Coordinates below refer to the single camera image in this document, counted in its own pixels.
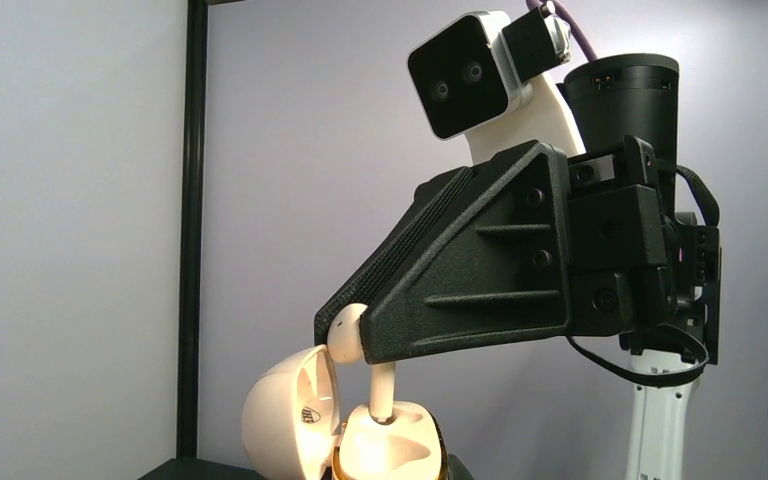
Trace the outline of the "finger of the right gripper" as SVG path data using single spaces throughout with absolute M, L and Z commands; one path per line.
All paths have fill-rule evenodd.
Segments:
M 413 201 L 385 240 L 316 312 L 313 343 L 326 342 L 337 313 L 349 304 L 370 306 L 448 206 L 474 178 L 470 167 L 439 174 L 420 184 Z

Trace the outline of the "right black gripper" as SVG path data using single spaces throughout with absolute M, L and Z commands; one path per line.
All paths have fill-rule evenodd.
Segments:
M 369 304 L 370 364 L 560 336 L 572 321 L 566 156 L 536 141 L 465 170 L 466 184 Z M 627 280 L 624 349 L 673 351 L 648 326 L 687 332 L 719 361 L 720 207 L 699 175 L 631 135 L 569 161 L 571 266 Z

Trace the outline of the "white earbud table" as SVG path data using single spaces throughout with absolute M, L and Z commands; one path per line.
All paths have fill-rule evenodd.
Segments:
M 360 338 L 360 319 L 367 306 L 351 303 L 343 307 L 333 319 L 326 338 L 332 360 L 352 364 L 364 356 Z M 394 416 L 396 380 L 394 362 L 373 364 L 369 399 L 369 416 L 378 424 L 387 424 Z

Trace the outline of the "beige small earbuds case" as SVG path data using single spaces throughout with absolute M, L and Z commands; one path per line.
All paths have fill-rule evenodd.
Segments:
M 266 479 L 447 479 L 438 423 L 423 406 L 397 401 L 387 424 L 365 404 L 340 414 L 336 370 L 324 345 L 265 372 L 247 394 L 241 436 Z

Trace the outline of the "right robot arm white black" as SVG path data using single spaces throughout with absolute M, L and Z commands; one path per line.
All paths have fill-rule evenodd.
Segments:
M 689 401 L 717 361 L 719 208 L 676 162 L 678 65 L 588 62 L 552 90 L 584 143 L 537 129 L 419 185 L 381 246 L 314 317 L 370 365 L 564 337 L 617 337 L 635 387 L 630 479 L 683 475 Z

